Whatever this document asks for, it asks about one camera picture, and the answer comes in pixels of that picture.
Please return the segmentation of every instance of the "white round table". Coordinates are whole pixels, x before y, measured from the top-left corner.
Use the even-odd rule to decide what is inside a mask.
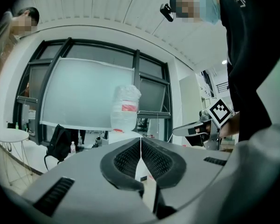
[[[11,153],[12,152],[12,145],[13,145],[14,150],[16,151],[20,160],[24,164],[24,167],[26,168],[28,166],[27,168],[29,169],[30,174],[32,175],[33,173],[31,171],[30,165],[28,163],[25,148],[24,148],[24,145],[23,145],[23,141],[27,140],[28,138],[29,138],[29,134],[27,132],[23,131],[23,130],[20,130],[20,129],[8,129],[8,128],[0,129],[0,142],[2,142],[3,148],[6,149],[7,152]],[[14,143],[17,143],[17,142],[21,142],[22,155],[19,154],[19,152],[17,151],[17,149],[14,146]],[[7,154],[6,154],[6,156],[4,156],[4,154],[6,154],[6,152],[3,152],[3,162],[4,162],[5,172],[6,172],[9,184],[12,185],[12,183],[9,181],[8,172],[7,172],[7,157],[10,158],[10,156],[7,155]]]

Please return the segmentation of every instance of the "air vent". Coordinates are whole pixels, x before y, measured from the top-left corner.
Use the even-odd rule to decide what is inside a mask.
[[[70,178],[60,178],[33,206],[43,214],[49,217],[52,216],[74,182]]]
[[[214,164],[217,164],[217,165],[221,165],[221,166],[224,166],[227,162],[226,160],[215,159],[215,158],[211,158],[211,157],[206,157],[204,159],[204,161],[214,163]]]

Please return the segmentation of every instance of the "black jacket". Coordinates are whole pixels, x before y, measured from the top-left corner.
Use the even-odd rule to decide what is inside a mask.
[[[229,88],[240,140],[271,125],[256,89],[280,58],[280,0],[220,0],[227,30]]]

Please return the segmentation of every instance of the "black vent grille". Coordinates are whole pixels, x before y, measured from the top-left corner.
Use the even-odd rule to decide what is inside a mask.
[[[167,173],[173,165],[168,156],[144,142],[142,143],[142,159],[155,180]]]
[[[204,161],[214,163],[214,164],[217,164],[217,165],[221,165],[221,166],[224,166],[227,162],[226,160],[215,159],[215,158],[211,158],[211,157],[206,157],[204,159]]]
[[[70,178],[60,178],[33,206],[43,214],[49,217],[52,216],[74,182]]]
[[[140,143],[130,146],[114,158],[115,167],[123,174],[135,178],[140,160]]]

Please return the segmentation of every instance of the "black backpack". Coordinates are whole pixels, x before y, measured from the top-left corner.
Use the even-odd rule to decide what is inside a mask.
[[[70,152],[70,132],[64,127],[57,125],[53,134],[53,137],[50,141],[49,146],[47,147],[47,154],[43,158],[45,161],[46,168],[46,157],[53,156],[58,159],[58,163],[64,161],[67,155]]]

